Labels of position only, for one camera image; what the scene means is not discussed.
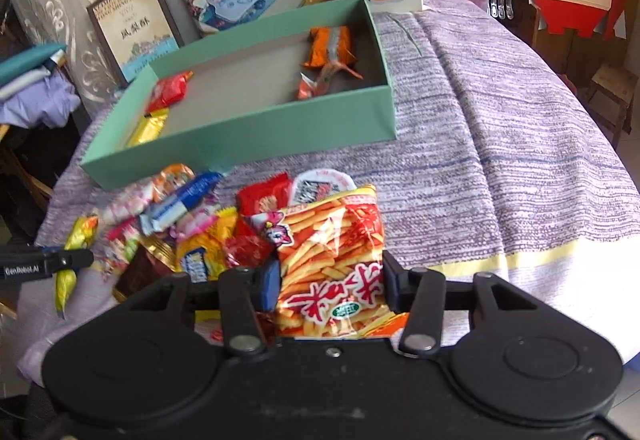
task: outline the blue candy wrapper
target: blue candy wrapper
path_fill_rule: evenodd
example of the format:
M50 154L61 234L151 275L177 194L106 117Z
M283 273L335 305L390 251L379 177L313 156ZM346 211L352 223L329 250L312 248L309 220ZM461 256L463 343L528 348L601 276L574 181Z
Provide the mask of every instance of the blue candy wrapper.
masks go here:
M152 203L140 214L142 233L151 235L168 229L195 207L222 178L221 173L202 173L160 203Z

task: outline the gold candy wrapper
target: gold candy wrapper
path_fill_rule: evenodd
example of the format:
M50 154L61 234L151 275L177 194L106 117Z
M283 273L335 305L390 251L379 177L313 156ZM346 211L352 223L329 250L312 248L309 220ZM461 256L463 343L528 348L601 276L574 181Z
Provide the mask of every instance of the gold candy wrapper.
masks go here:
M176 271L175 254L169 245L156 236L142 236L133 259L122 273L113 296L122 303L162 277Z
M143 116L140 119L140 122L138 122L138 126L129 137L126 147L144 144L158 138L168 116L169 108L167 107L149 113L147 116Z
M94 242L94 237L98 229L97 216L80 216L76 219L71 232L65 241L65 250L76 250L78 248L89 248ZM56 311L64 317L66 303L76 288L78 278L73 270L61 270L54 275L55 291L53 303Z

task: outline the teal cloth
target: teal cloth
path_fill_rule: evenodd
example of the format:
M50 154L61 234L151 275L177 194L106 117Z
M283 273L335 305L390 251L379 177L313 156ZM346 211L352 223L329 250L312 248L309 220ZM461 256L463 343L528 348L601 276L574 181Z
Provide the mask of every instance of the teal cloth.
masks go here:
M21 74L43 65L58 50L66 50L66 44L60 42L40 44L0 62L0 87L9 84Z

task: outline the bed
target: bed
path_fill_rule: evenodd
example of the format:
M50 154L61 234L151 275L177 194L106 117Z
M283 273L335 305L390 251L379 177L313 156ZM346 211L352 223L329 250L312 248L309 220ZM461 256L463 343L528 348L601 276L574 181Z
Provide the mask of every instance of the bed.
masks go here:
M528 46L466 0L425 0L417 14L375 17L394 81L398 140L237 167L220 195L287 169L332 167L378 188L386 247L407 268L449 279L493 271L608 338L640 351L640 195L578 100ZM108 114L82 137L54 189L37 243L65 240L76 217L105 206L78 163ZM111 285L83 272L56 316L52 280L18 302L17 363L40 381L55 340L113 304ZM444 340L466 332L449 312Z

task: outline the screw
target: screw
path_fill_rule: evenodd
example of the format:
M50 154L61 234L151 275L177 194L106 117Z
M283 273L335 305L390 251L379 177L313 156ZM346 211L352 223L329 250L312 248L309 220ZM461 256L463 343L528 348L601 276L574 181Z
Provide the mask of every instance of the screw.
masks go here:
M236 352L249 354L262 347L262 341L253 335L236 335L229 340L231 346Z
M340 357L342 350L340 348L327 348L325 353L327 357Z
M404 346L412 352L428 352L435 345L436 339L422 334L412 334L404 340Z

